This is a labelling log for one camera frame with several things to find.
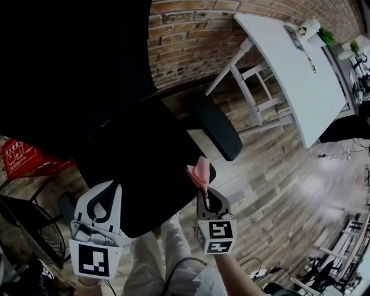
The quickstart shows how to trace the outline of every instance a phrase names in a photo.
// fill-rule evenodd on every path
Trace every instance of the chair armrest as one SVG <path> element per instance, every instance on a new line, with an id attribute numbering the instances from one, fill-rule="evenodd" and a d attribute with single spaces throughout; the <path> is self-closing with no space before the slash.
<path id="1" fill-rule="evenodd" d="M 194 94 L 184 106 L 227 161 L 234 160 L 242 150 L 242 141 L 227 116 L 205 94 Z"/>

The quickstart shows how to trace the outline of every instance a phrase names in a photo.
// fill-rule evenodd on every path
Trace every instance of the table leg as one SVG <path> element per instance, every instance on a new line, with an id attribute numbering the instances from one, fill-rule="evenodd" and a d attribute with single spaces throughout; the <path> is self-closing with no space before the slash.
<path id="1" fill-rule="evenodd" d="M 250 135 L 255 132 L 261 132 L 261 131 L 266 131 L 269 130 L 270 128 L 274 127 L 279 127 L 281 125 L 287 125 L 287 124 L 292 124 L 295 123 L 294 117 L 292 114 L 284 116 L 280 119 L 272 120 L 269 121 L 261 126 L 258 127 L 252 127 L 248 129 L 244 129 L 243 131 L 238 132 L 239 136 L 245 136 L 245 135 Z"/>
<path id="2" fill-rule="evenodd" d="M 209 95 L 211 91 L 219 84 L 219 82 L 225 77 L 225 75 L 230 71 L 230 67 L 235 65 L 242 57 L 243 55 L 248 52 L 254 43 L 250 38 L 247 38 L 244 40 L 244 42 L 241 44 L 239 51 L 236 53 L 236 55 L 233 56 L 231 61 L 227 64 L 227 66 L 221 71 L 221 73 L 216 77 L 216 79 L 213 81 L 211 86 L 206 90 L 205 94 Z"/>

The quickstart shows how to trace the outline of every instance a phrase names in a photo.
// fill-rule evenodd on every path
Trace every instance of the chair seat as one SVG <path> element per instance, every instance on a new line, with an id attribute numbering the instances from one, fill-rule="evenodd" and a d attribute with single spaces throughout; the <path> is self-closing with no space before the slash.
<path id="1" fill-rule="evenodd" d="M 197 188 L 186 165 L 196 165 L 203 155 L 162 102 L 143 101 L 98 130 L 76 164 L 89 187 L 120 181 L 121 229 L 134 238 L 160 226 L 195 198 Z M 210 166 L 210 181 L 215 176 Z"/>

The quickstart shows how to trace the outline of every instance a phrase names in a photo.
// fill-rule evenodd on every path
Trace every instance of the human arm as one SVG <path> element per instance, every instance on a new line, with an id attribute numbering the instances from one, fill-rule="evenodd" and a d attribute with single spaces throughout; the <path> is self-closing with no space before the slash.
<path id="1" fill-rule="evenodd" d="M 94 286 L 99 282 L 99 280 L 97 279 L 92 279 L 90 277 L 82 277 L 82 276 L 79 277 L 78 281 L 84 286 Z M 78 287 L 76 289 L 76 292 L 78 296 L 102 296 L 103 295 L 102 287 L 100 284 L 91 289 Z"/>
<path id="2" fill-rule="evenodd" d="M 233 255 L 214 255 L 217 267 L 230 296 L 263 296 L 264 293 L 246 275 Z"/>

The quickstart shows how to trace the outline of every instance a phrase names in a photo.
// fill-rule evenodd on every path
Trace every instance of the wall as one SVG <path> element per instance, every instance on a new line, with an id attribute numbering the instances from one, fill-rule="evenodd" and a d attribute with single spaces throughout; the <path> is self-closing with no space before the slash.
<path id="1" fill-rule="evenodd" d="M 246 34 L 234 13 L 253 13 L 299 24 L 317 18 L 338 42 L 365 32 L 357 0 L 156 1 L 149 19 L 149 61 L 156 86 L 170 88 L 220 70 Z M 258 64 L 253 50 L 241 61 Z"/>

